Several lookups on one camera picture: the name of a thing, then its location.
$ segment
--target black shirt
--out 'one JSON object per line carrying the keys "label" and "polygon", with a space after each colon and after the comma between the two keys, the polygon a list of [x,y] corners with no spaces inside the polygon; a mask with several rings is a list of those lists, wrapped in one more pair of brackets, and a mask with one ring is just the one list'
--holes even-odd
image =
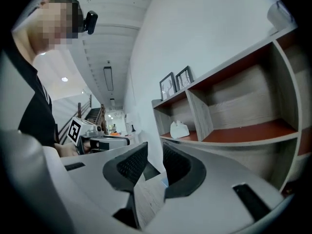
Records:
{"label": "black shirt", "polygon": [[37,69],[21,55],[11,34],[6,39],[3,49],[20,75],[35,91],[20,121],[19,130],[35,137],[43,146],[53,147],[55,121],[52,115],[51,98],[37,76]]}

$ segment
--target hand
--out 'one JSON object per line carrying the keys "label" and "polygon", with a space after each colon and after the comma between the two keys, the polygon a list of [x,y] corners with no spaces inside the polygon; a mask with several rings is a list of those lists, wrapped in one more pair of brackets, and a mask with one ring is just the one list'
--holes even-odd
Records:
{"label": "hand", "polygon": [[[74,143],[70,142],[67,143],[65,145],[60,145],[60,144],[54,144],[55,149],[58,152],[58,155],[60,157],[70,157],[70,156],[77,156],[77,150],[76,150],[76,146],[74,145]],[[91,149],[91,145],[89,141],[86,141],[83,144],[83,150],[84,152],[87,154],[90,152]]]}

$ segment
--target person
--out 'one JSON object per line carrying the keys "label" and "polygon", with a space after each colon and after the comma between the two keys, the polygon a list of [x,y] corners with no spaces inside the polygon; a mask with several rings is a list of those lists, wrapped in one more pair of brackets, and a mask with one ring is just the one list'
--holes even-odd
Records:
{"label": "person", "polygon": [[112,132],[113,132],[113,133],[117,133],[117,132],[116,132],[116,124],[114,124],[114,125],[112,126]]}
{"label": "person", "polygon": [[[35,92],[19,130],[35,137],[43,146],[54,147],[60,157],[78,154],[73,143],[60,145],[55,141],[51,98],[33,62],[37,55],[53,50],[66,39],[77,38],[83,31],[83,13],[77,0],[42,0],[12,34],[5,36],[4,51]],[[84,150],[90,150],[89,142],[84,143]]]}

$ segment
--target picture frame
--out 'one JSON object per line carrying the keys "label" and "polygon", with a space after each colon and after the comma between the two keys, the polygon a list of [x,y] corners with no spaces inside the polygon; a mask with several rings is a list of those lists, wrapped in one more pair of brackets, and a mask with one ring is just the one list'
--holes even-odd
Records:
{"label": "picture frame", "polygon": [[176,93],[176,81],[173,72],[167,75],[159,83],[161,100],[168,99]]}
{"label": "picture frame", "polygon": [[187,66],[180,73],[178,73],[175,78],[178,91],[187,87],[194,81],[191,68],[189,66]]}

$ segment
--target ceiling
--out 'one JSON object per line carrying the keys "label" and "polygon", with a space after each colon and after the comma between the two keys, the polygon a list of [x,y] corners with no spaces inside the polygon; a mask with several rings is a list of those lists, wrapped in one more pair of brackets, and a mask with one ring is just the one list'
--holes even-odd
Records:
{"label": "ceiling", "polygon": [[[111,107],[111,98],[120,107],[132,48],[151,0],[78,1],[85,15],[94,10],[98,20],[92,35],[83,33],[72,45],[74,62],[87,86],[105,107]],[[113,91],[107,89],[104,66],[112,67]]]}
{"label": "ceiling", "polygon": [[[40,0],[32,0],[17,24]],[[78,0],[84,16],[90,10],[98,14],[92,35],[82,33],[66,48],[38,56],[34,66],[52,100],[78,95],[90,89],[107,112],[123,106],[125,83],[132,48],[143,24],[151,0]],[[108,91],[103,67],[112,67],[114,90]],[[61,81],[67,77],[68,82]],[[115,99],[115,107],[110,99]]]}

